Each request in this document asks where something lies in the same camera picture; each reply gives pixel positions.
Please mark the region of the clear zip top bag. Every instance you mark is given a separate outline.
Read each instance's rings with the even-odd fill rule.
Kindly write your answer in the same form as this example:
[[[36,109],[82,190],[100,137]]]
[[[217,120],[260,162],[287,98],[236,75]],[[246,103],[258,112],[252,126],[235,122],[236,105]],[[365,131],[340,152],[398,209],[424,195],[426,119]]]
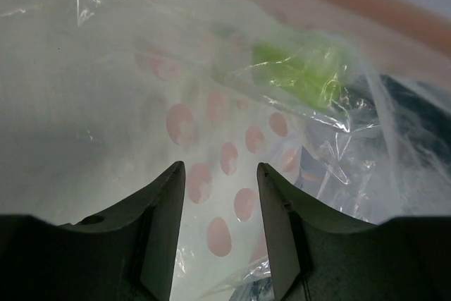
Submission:
[[[450,21],[402,0],[1,0],[1,217],[76,224],[181,161],[168,300],[277,300],[257,168],[303,191],[320,110],[254,83],[259,43],[450,96]]]

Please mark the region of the green fake apple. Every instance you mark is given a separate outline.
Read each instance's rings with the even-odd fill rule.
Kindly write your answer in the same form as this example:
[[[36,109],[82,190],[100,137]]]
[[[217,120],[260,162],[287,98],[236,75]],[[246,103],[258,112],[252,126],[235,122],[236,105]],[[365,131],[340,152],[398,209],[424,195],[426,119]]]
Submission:
[[[259,43],[252,62],[255,84],[277,87],[318,110],[339,98],[350,70],[338,47],[320,44],[304,44],[291,52]]]

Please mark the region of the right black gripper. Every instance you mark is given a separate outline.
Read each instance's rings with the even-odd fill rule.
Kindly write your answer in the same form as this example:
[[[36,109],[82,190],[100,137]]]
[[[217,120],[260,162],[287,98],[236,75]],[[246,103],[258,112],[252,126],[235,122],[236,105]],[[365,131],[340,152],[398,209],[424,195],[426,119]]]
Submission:
[[[299,187],[357,219],[450,214],[450,96],[360,76],[305,116]]]

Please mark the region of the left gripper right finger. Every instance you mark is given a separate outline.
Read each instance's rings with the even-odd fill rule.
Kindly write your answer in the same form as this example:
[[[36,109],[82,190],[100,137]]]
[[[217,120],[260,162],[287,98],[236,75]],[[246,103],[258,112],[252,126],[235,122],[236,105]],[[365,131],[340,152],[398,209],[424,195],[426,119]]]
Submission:
[[[450,218],[355,219],[268,164],[257,180],[277,300],[449,300]]]

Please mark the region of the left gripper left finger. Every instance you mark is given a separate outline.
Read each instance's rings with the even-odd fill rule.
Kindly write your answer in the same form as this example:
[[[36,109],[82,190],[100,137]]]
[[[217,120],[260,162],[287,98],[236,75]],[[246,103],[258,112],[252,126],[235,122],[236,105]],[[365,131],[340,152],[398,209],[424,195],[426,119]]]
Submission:
[[[2,300],[168,300],[185,166],[76,224],[1,217]]]

